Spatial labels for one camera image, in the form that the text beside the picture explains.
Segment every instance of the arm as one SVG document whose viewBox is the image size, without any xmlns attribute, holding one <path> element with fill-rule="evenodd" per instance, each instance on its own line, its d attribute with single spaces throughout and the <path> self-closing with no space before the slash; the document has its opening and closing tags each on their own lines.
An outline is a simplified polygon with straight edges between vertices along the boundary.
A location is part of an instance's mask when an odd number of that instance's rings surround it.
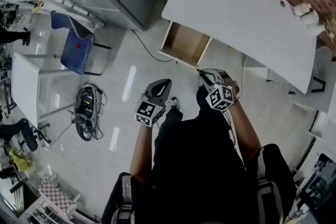
<svg viewBox="0 0 336 224">
<path fill-rule="evenodd" d="M 152 128 L 141 124 L 131 161 L 130 174 L 145 182 L 152 170 Z"/>
<path fill-rule="evenodd" d="M 261 148 L 261 144 L 240 102 L 236 101 L 229 110 L 235 126 L 239 150 L 247 166 L 253 155 Z"/>
</svg>

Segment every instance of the power cord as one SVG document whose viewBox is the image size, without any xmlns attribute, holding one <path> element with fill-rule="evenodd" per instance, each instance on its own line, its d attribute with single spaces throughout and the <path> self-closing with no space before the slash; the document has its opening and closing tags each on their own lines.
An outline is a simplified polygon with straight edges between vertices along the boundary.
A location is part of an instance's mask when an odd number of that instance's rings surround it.
<svg viewBox="0 0 336 224">
<path fill-rule="evenodd" d="M 136 35 L 136 37 L 138 38 L 138 40 L 140 40 L 141 44 L 143 45 L 143 47 L 146 49 L 146 51 L 149 53 L 150 56 L 152 56 L 156 61 L 159 61 L 159 62 L 170 62 L 172 61 L 173 59 L 170 59 L 170 60 L 167 60 L 167 61 L 164 61 L 164 60 L 160 60 L 158 59 L 157 57 L 153 56 L 149 50 L 147 49 L 147 47 L 145 46 L 145 44 L 143 43 L 143 41 L 140 39 L 140 37 L 137 35 L 137 33 L 131 29 L 131 31 Z"/>
<path fill-rule="evenodd" d="M 98 126 L 98 118 L 99 118 L 99 116 L 100 116 L 100 113 L 102 112 L 102 111 L 101 111 L 101 108 L 102 108 L 102 107 L 104 108 L 104 106 L 107 104 L 108 98 L 107 98 L 107 96 L 106 96 L 106 94 L 105 94 L 105 92 L 103 91 L 102 88 L 100 88 L 100 87 L 98 87 L 98 86 L 96 86 L 96 88 L 98 88 L 98 89 L 102 92 L 102 93 L 100 93 L 98 90 L 96 90 L 96 92 L 98 92 L 99 94 L 101 94 L 101 99 L 102 99 L 103 96 L 106 98 L 106 102 L 105 102 L 104 104 L 103 104 L 103 103 L 101 102 L 101 100 L 100 100 L 99 111 L 97 112 L 97 118 L 96 118 L 96 125 L 95 125 L 95 127 L 94 127 L 94 132 L 92 133 L 92 137 L 98 141 L 98 140 L 100 140 L 100 139 L 102 139 L 102 138 L 104 137 L 103 132 L 100 130 L 100 128 L 99 128 L 99 126 Z M 98 138 L 97 135 L 96 135 L 96 127 L 97 127 L 97 129 L 99 130 L 99 132 L 101 133 L 101 137 L 99 137 L 99 138 Z"/>
<path fill-rule="evenodd" d="M 52 145 L 54 145 L 54 144 L 61 138 L 61 136 L 62 136 L 68 129 L 70 129 L 70 126 L 71 126 L 72 124 L 74 124 L 74 123 L 75 123 L 75 119 L 72 119 L 72 115 L 71 115 L 71 122 L 70 122 L 69 126 L 66 127 L 66 128 L 61 132 L 61 134 L 56 138 L 55 141 L 53 141 L 53 142 L 50 144 L 49 147 L 52 147 Z"/>
</svg>

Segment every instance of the robot device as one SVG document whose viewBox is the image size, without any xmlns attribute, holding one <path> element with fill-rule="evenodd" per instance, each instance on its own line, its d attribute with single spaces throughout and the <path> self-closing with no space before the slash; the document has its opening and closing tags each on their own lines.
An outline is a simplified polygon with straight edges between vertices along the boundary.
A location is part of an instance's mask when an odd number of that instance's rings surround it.
<svg viewBox="0 0 336 224">
<path fill-rule="evenodd" d="M 234 104 L 232 87 L 225 86 L 225 79 L 229 75 L 218 69 L 206 68 L 199 70 L 200 83 L 206 88 L 208 96 L 205 98 L 212 109 L 226 111 Z M 236 93 L 239 92 L 237 82 L 235 82 Z"/>
<path fill-rule="evenodd" d="M 77 133 L 84 141 L 90 141 L 92 137 L 99 139 L 96 128 L 106 102 L 104 91 L 96 85 L 86 84 L 79 90 L 75 111 L 68 111 L 75 116 Z"/>
<path fill-rule="evenodd" d="M 152 127 L 165 111 L 165 102 L 171 87 L 170 79 L 161 79 L 149 84 L 136 105 L 135 120 Z"/>
</svg>

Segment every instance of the table leg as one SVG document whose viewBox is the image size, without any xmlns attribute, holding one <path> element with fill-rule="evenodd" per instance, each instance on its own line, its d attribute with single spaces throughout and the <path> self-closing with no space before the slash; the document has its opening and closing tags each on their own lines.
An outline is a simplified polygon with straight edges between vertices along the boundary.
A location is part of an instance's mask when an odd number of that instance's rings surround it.
<svg viewBox="0 0 336 224">
<path fill-rule="evenodd" d="M 80 199 L 81 196 L 82 196 L 82 193 L 77 194 L 77 196 L 72 201 L 76 203 Z"/>
<path fill-rule="evenodd" d="M 25 56 L 29 59 L 38 59 L 38 58 L 60 58 L 60 56 L 55 54 L 25 54 Z"/>
<path fill-rule="evenodd" d="M 92 72 L 87 72 L 87 71 L 84 71 L 84 75 L 101 76 L 101 74 L 99 73 L 92 73 Z"/>
<path fill-rule="evenodd" d="M 98 44 L 98 43 L 93 43 L 94 46 L 96 47 L 99 47 L 99 48 L 103 48 L 103 49 L 108 49 L 110 50 L 111 47 L 108 47 L 108 46 L 105 46 L 105 45 L 102 45 L 102 44 Z"/>
<path fill-rule="evenodd" d="M 58 76 L 65 76 L 70 74 L 76 74 L 73 71 L 66 69 L 66 70 L 48 70 L 43 71 L 40 70 L 39 76 L 40 78 L 48 78 L 48 77 L 58 77 Z"/>
<path fill-rule="evenodd" d="M 70 107 L 74 107 L 75 103 L 72 103 L 72 104 L 69 104 L 69 105 L 66 105 L 64 106 L 63 108 L 60 108 L 60 109 L 56 109 L 56 110 L 53 110 L 51 111 L 50 113 L 47 113 L 47 114 L 44 114 L 42 116 L 39 117 L 39 119 L 37 120 L 37 122 L 41 122 L 41 121 L 44 121 L 46 120 L 47 118 L 49 118 L 50 116 L 62 111 L 62 110 L 65 110 L 65 109 L 68 109 Z"/>
</svg>

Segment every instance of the black chair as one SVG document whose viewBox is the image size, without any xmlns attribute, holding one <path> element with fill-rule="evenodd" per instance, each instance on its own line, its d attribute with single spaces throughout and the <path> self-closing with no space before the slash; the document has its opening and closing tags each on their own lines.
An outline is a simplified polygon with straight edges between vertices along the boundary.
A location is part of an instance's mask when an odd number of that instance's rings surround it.
<svg viewBox="0 0 336 224">
<path fill-rule="evenodd" d="M 51 12 L 52 29 L 68 28 L 69 34 L 61 56 L 61 64 L 73 72 L 82 75 L 100 76 L 99 73 L 85 71 L 92 46 L 111 49 L 95 43 L 95 35 L 69 15 Z"/>
<path fill-rule="evenodd" d="M 29 150 L 33 152 L 38 147 L 36 139 L 39 139 L 40 141 L 45 140 L 47 143 L 51 143 L 51 140 L 47 139 L 41 132 L 41 129 L 45 127 L 50 127 L 50 124 L 48 123 L 37 129 L 34 126 L 30 127 L 27 119 L 21 119 L 15 124 L 1 125 L 0 138 L 5 140 L 5 144 L 8 144 L 14 135 L 22 132 L 24 140 L 22 142 L 19 141 L 22 151 L 24 152 L 22 147 L 24 144 L 26 144 Z"/>
</svg>

